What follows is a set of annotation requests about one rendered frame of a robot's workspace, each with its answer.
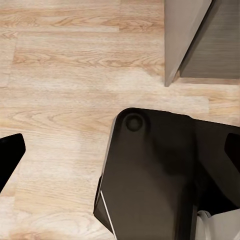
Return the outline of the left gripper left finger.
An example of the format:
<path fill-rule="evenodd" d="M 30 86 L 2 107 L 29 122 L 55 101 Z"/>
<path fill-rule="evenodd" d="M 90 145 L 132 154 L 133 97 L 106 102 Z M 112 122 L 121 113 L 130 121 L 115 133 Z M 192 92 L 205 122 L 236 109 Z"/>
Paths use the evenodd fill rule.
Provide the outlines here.
<path fill-rule="evenodd" d="M 0 193 L 26 152 L 22 133 L 0 138 Z"/>

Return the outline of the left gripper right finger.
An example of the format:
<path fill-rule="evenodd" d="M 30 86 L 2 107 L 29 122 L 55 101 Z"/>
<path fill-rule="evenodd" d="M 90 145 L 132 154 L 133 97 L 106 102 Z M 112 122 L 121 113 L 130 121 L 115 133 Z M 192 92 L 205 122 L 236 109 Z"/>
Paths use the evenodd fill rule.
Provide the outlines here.
<path fill-rule="evenodd" d="M 240 173 L 240 135 L 235 133 L 228 133 L 224 151 Z"/>

